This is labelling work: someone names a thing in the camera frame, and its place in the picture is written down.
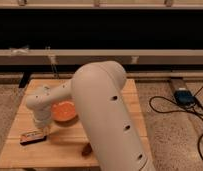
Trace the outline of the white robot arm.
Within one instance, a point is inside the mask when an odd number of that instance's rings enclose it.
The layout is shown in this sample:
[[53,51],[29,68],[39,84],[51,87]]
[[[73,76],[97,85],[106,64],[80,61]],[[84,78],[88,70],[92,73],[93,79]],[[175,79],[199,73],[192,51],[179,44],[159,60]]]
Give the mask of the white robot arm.
[[26,106],[35,125],[44,128],[51,122],[51,105],[70,99],[102,171],[156,171],[123,100],[125,83],[121,64],[93,62],[65,83],[29,95]]

